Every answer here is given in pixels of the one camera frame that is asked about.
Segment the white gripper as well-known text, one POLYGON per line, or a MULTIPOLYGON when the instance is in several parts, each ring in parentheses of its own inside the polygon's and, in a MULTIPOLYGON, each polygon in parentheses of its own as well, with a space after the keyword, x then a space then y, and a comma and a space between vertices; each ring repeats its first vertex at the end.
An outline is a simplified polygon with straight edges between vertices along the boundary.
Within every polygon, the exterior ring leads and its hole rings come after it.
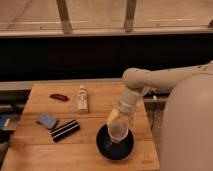
POLYGON ((111 111, 111 113, 109 114, 109 116, 107 118, 106 124, 110 125, 111 122, 114 121, 118 117, 119 112, 120 112, 124 115, 128 115, 126 117, 126 123, 127 123, 127 126, 129 128, 132 128, 134 126, 134 122, 135 122, 135 114, 134 113, 137 110, 137 102, 136 101, 126 102, 126 101, 120 99, 118 101, 118 104, 117 104, 117 109, 114 108, 111 111))

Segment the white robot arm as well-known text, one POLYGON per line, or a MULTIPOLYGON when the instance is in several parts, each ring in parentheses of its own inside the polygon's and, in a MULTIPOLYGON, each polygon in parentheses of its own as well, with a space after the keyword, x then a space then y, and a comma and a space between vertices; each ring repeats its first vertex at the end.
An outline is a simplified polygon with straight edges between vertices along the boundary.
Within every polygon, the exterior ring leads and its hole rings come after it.
POLYGON ((107 118, 130 125, 138 101, 151 88, 166 89, 160 171, 213 171, 213 61, 180 68, 124 71, 125 88, 107 118))

